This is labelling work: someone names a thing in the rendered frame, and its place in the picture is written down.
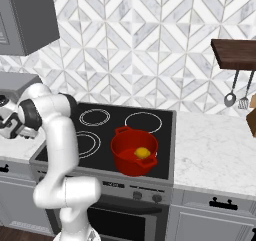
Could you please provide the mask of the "grey hanging ladle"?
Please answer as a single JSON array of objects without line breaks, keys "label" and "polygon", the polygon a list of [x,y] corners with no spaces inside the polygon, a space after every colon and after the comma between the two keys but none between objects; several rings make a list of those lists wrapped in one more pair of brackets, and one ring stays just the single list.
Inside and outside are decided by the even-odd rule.
[{"label": "grey hanging ladle", "polygon": [[239,75],[239,71],[236,71],[231,91],[228,94],[226,94],[225,97],[224,97],[224,105],[226,107],[231,107],[236,102],[236,95],[234,94],[234,89],[236,87],[238,75]]}]

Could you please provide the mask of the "grey box appliance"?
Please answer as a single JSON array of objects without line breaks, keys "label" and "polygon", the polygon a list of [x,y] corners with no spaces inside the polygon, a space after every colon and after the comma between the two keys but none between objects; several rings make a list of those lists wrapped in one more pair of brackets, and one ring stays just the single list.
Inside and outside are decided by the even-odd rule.
[{"label": "grey box appliance", "polygon": [[0,72],[0,95],[17,102],[24,90],[34,83],[41,83],[36,74]]}]

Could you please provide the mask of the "grey hanging spatula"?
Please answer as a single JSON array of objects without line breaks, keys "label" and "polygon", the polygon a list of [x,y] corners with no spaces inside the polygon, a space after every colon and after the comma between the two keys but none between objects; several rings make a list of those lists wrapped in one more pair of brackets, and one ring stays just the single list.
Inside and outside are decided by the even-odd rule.
[{"label": "grey hanging spatula", "polygon": [[238,102],[239,109],[246,110],[248,108],[249,100],[248,100],[247,96],[248,96],[248,92],[249,92],[249,89],[250,89],[250,86],[251,86],[251,83],[253,80],[253,76],[254,76],[254,71],[252,71],[250,74],[249,81],[248,81],[247,87],[246,87],[245,95]]}]

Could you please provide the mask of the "yellow lemon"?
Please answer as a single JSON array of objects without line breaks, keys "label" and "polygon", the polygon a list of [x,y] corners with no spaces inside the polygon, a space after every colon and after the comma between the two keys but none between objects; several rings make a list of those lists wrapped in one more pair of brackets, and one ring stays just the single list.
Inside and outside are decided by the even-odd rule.
[{"label": "yellow lemon", "polygon": [[134,152],[135,156],[139,159],[145,159],[151,155],[150,151],[145,147],[139,147]]}]

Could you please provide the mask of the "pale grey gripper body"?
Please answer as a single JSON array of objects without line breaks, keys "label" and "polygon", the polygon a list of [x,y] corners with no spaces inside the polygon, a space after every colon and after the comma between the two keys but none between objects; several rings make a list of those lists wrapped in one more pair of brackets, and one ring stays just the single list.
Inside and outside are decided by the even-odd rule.
[{"label": "pale grey gripper body", "polygon": [[25,139],[34,139],[38,135],[36,130],[18,124],[9,125],[7,130],[9,131],[10,139],[15,139],[18,136],[24,137]]}]

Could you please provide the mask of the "grey wall cupboard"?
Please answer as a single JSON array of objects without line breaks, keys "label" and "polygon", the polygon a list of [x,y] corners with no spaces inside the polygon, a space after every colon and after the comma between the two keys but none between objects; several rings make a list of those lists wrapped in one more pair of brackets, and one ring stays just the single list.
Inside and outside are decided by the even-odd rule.
[{"label": "grey wall cupboard", "polygon": [[0,55],[27,56],[59,38],[54,0],[0,0]]}]

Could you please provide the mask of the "black hob with oven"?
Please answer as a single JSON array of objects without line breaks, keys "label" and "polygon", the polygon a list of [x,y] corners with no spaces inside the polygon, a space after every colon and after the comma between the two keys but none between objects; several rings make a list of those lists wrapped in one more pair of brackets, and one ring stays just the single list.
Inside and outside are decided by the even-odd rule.
[{"label": "black hob with oven", "polygon": [[[158,109],[78,105],[72,121],[77,131],[79,165],[69,175],[98,178],[102,185],[98,202],[162,209],[158,214],[134,215],[99,209],[95,203],[88,209],[88,218],[102,241],[165,241],[174,182],[176,116],[174,111]],[[115,167],[110,143],[115,129],[121,126],[144,130],[158,141],[158,163],[144,176],[128,177]],[[141,200],[133,199],[134,191],[142,193]],[[152,200],[154,194],[162,196],[160,203]]]}]

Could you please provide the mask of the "grey cupboard door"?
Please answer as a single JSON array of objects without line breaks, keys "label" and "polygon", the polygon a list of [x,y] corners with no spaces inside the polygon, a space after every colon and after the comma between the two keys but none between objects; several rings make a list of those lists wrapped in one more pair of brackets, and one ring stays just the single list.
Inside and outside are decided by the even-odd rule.
[{"label": "grey cupboard door", "polygon": [[0,177],[0,205],[8,227],[52,236],[44,209],[33,200],[34,181]]},{"label": "grey cupboard door", "polygon": [[253,228],[254,218],[173,205],[166,241],[251,241]]}]

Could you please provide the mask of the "brown wooden block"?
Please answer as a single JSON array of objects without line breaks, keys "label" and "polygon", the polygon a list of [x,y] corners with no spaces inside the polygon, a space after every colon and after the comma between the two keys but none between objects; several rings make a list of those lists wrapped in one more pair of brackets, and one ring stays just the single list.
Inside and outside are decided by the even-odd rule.
[{"label": "brown wooden block", "polygon": [[252,136],[256,138],[256,94],[251,98],[250,107],[252,108],[252,111],[246,116],[246,121]]}]

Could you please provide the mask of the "dark wooden shelf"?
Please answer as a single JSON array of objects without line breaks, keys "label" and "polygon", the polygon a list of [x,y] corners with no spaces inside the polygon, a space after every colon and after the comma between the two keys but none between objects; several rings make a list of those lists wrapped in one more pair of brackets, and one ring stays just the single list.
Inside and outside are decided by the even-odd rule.
[{"label": "dark wooden shelf", "polygon": [[256,40],[212,39],[211,47],[220,69],[256,70]]}]

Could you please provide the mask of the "grey drawer front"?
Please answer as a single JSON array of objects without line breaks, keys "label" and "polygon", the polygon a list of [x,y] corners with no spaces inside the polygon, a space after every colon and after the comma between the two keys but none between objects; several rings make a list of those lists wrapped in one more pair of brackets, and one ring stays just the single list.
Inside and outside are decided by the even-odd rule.
[{"label": "grey drawer front", "polygon": [[[211,207],[209,205],[209,202],[212,200],[213,197],[216,197],[219,202],[224,202],[224,203],[226,203],[228,199],[231,199],[232,203],[238,206],[238,209],[234,211],[234,210]],[[256,201],[245,200],[241,198],[196,192],[196,191],[184,191],[182,204],[184,206],[192,207],[192,208],[207,209],[209,211],[226,212],[229,214],[256,218]]]},{"label": "grey drawer front", "polygon": [[34,183],[34,176],[31,172],[30,165],[25,162],[15,162],[0,159],[0,167],[5,165],[9,166],[9,172],[0,172],[0,176],[12,178],[15,180],[28,181],[29,183]]}]

